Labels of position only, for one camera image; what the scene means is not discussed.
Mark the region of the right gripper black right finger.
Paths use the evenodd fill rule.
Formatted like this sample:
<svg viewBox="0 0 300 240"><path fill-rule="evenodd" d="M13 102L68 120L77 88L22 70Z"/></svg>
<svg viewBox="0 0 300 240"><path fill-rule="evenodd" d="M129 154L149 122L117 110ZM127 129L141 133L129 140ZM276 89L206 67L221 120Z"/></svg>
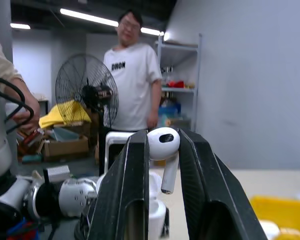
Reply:
<svg viewBox="0 0 300 240"><path fill-rule="evenodd" d="M189 240L268 240L239 180L201 135L179 129Z"/></svg>

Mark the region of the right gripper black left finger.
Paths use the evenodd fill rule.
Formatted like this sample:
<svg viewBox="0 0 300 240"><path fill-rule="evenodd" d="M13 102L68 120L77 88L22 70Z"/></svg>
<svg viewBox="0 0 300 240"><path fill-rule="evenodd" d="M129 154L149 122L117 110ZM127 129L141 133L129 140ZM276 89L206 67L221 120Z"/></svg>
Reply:
<svg viewBox="0 0 300 240"><path fill-rule="evenodd" d="M101 181L86 240L148 240L149 160L147 131L140 130Z"/></svg>

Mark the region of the white earbud charging case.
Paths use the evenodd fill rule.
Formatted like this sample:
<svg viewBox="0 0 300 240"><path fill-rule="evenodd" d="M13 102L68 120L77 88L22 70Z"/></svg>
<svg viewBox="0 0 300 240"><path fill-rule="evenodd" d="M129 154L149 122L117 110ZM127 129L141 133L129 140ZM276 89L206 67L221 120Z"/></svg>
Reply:
<svg viewBox="0 0 300 240"><path fill-rule="evenodd" d="M158 199L162 179L147 169L117 167L97 180L97 200L87 240L159 240L166 215Z"/></svg>

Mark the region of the white earbud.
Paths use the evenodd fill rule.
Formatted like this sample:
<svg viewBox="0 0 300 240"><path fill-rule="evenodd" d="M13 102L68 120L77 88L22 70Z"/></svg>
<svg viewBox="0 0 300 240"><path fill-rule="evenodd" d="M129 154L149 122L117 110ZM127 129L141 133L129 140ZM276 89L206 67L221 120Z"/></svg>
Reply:
<svg viewBox="0 0 300 240"><path fill-rule="evenodd" d="M149 158L152 161L165 160L161 192L170 195L174 192L179 166L179 133L171 127L160 127L147 134Z"/></svg>

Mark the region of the yellow plastic bin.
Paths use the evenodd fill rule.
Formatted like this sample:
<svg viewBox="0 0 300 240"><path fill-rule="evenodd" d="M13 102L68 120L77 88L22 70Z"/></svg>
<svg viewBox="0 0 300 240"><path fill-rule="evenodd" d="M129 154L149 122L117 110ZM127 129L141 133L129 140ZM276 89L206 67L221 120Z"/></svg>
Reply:
<svg viewBox="0 0 300 240"><path fill-rule="evenodd" d="M273 240L300 240L300 200L269 196L254 196L250 204L261 221L279 228Z"/></svg>

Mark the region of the white framed stand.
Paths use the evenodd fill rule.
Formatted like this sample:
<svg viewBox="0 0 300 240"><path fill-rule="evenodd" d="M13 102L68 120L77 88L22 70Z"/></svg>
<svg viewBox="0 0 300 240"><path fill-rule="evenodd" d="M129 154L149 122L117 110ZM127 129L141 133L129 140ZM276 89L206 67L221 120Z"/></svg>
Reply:
<svg viewBox="0 0 300 240"><path fill-rule="evenodd" d="M104 173L109 170L109 150L111 145L125 144L135 132L111 131L105 137Z"/></svg>

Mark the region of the pale blue plastic tray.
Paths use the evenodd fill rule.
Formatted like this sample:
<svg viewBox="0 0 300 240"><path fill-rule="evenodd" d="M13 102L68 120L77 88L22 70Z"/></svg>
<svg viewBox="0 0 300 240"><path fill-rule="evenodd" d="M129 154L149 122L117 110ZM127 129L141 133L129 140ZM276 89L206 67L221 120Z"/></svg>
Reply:
<svg viewBox="0 0 300 240"><path fill-rule="evenodd" d="M53 133L55 136L55 139L58 142L70 142L70 141L77 141L80 138L80 135L76 132L73 132L71 130L62 128L62 127L54 127Z"/></svg>

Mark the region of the man in white t-shirt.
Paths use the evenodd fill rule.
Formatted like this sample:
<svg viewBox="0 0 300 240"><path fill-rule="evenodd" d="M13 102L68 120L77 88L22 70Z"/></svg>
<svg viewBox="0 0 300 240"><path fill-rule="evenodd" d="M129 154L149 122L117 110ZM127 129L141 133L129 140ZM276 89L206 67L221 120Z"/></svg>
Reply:
<svg viewBox="0 0 300 240"><path fill-rule="evenodd" d="M116 118L106 124L113 131L151 130L158 124L162 73L155 50L139 42L142 26L142 16L127 10L118 20L118 44L104 54L118 92Z"/></svg>

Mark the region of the stack of books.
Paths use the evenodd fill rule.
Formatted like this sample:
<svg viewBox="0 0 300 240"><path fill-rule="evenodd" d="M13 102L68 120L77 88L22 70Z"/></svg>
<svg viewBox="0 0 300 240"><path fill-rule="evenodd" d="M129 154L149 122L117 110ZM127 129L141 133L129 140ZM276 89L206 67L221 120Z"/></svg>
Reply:
<svg viewBox="0 0 300 240"><path fill-rule="evenodd" d="M38 128L31 133L22 130L16 132L17 153L19 157L39 154L44 143L45 132Z"/></svg>

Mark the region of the black standing fan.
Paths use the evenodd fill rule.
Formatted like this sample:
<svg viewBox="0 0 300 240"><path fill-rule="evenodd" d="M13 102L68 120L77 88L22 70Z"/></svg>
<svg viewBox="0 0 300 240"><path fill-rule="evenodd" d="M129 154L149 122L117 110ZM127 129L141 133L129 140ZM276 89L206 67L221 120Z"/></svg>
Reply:
<svg viewBox="0 0 300 240"><path fill-rule="evenodd" d="M106 65L87 53L71 55L60 67L55 80L55 100L66 125L91 121L101 137L99 173L106 173L106 129L115 123L119 92Z"/></svg>

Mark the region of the red item on shelf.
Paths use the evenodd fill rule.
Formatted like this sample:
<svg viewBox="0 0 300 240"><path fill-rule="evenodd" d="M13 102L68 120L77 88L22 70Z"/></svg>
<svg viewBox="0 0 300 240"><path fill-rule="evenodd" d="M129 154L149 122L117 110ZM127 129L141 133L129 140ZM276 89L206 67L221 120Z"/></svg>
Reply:
<svg viewBox="0 0 300 240"><path fill-rule="evenodd" d="M171 81L169 81L167 83L167 86L169 88L181 88L181 89L183 89L185 87L185 83L182 80L181 81L173 81L173 80L171 80Z"/></svg>

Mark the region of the white metal shelf rack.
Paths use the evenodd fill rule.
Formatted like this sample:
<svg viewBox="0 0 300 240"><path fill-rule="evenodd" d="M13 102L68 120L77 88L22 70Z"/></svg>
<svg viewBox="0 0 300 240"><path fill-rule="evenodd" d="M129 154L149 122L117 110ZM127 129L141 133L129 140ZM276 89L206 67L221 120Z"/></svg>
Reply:
<svg viewBox="0 0 300 240"><path fill-rule="evenodd" d="M196 42L192 44L168 40L168 36L168 33L159 36L154 44L163 75L162 94L181 105L180 115L185 117L189 128L195 132L203 35L199 33ZM168 87L169 81L184 81L184 88Z"/></svg>

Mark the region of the long ceiling light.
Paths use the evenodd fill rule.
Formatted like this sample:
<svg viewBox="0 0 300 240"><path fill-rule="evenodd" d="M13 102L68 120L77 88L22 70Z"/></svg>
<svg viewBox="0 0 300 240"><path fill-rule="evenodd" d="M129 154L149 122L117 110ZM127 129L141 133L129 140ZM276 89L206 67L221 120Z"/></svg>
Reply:
<svg viewBox="0 0 300 240"><path fill-rule="evenodd" d="M90 15L90 14L86 14L86 13L82 13L82 12L78 12L78 11L61 8L59 10L59 12L62 15L65 15L68 17L77 18L77 19L81 19L81 20L85 20L85 21L90 21L90 22L97 23L97 24L102 24L102 25L107 25L107 26L112 26L112 27L119 26L119 23L115 20L110 20L110 19L106 19L106 18L102 18L102 17L98 17L98 16L94 16L94 15Z"/></svg>

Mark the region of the person's arm with beige sleeve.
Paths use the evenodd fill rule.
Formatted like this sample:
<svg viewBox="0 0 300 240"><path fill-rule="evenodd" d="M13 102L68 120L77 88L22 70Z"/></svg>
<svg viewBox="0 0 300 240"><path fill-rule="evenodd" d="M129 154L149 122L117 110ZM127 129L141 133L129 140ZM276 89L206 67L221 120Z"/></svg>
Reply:
<svg viewBox="0 0 300 240"><path fill-rule="evenodd" d="M0 78L14 84L24 94L25 102L29 105L36 103L37 100L31 94L21 74L15 68L14 64L9 61L3 53L2 45L0 44Z"/></svg>

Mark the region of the short ceiling light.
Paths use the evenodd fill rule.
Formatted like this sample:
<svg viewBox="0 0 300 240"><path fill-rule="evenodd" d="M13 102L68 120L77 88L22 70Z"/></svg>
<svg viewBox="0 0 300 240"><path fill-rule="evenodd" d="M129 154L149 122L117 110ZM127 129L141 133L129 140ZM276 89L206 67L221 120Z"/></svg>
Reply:
<svg viewBox="0 0 300 240"><path fill-rule="evenodd" d="M30 30L31 27L28 24L23 24L23 23L10 23L9 24L11 28L13 29L19 29L19 30Z"/></svg>

